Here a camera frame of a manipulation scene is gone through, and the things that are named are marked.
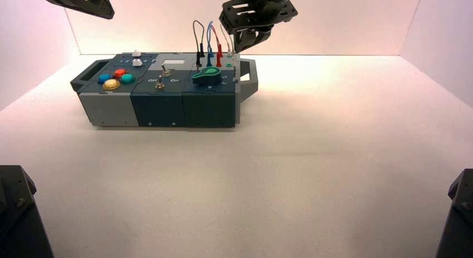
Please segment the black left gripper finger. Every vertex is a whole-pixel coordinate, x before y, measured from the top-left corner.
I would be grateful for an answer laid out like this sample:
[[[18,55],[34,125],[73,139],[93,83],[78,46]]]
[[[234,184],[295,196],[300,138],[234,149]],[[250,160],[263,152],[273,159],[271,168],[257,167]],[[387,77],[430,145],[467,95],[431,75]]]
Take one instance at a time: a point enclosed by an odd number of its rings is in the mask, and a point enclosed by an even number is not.
[[[110,0],[46,0],[54,5],[111,20],[114,9]]]

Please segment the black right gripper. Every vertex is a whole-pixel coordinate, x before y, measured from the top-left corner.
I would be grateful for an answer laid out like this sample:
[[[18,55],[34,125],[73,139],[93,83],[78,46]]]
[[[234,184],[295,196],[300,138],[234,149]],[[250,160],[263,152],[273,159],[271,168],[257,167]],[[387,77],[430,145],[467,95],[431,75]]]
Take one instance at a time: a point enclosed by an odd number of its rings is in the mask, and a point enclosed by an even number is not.
[[[274,25],[297,15],[290,0],[229,0],[222,5],[219,20],[234,35],[235,52],[241,53],[269,39]]]

